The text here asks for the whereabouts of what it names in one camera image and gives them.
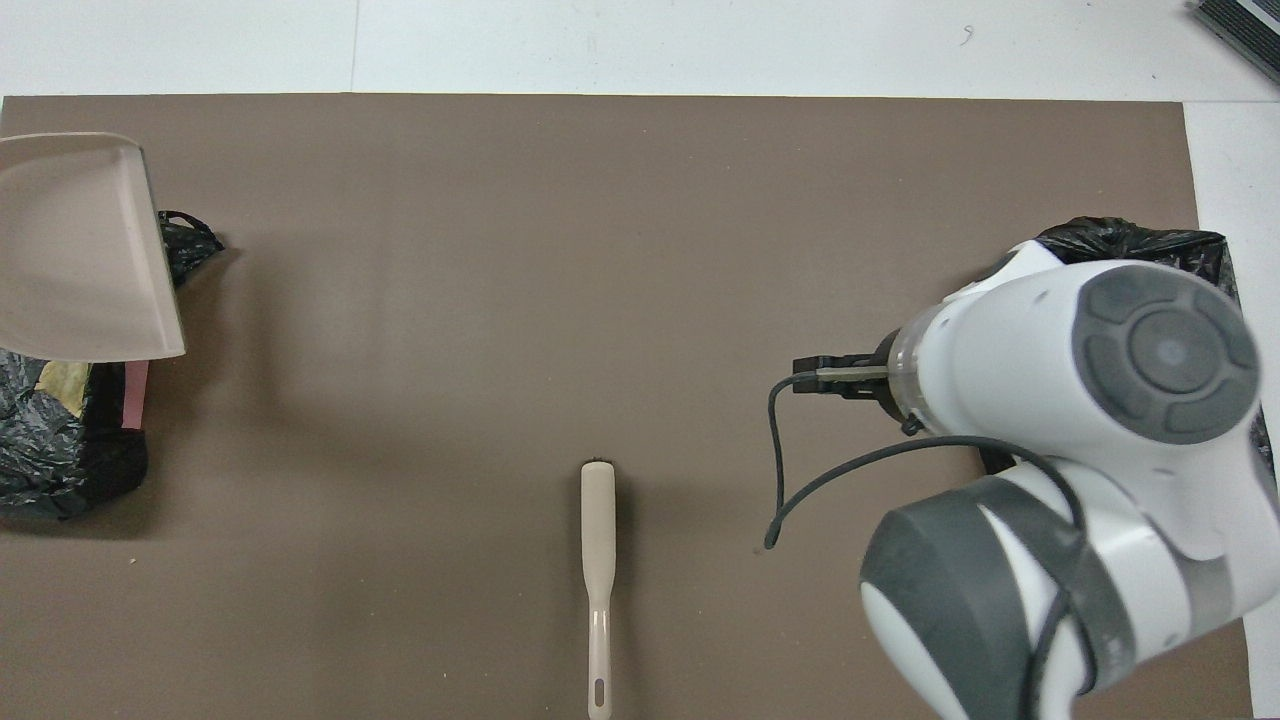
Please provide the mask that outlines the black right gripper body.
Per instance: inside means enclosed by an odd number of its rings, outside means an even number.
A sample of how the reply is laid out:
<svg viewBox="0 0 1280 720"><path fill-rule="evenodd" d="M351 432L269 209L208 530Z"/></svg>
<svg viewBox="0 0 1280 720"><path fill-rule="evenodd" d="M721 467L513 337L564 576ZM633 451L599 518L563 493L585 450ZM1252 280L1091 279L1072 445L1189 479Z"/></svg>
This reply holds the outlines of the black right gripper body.
<svg viewBox="0 0 1280 720"><path fill-rule="evenodd" d="M812 355L794 359L794 373L814 373L797 383L799 395L833 395L846 400L891 400L890 345L869 354Z"/></svg>

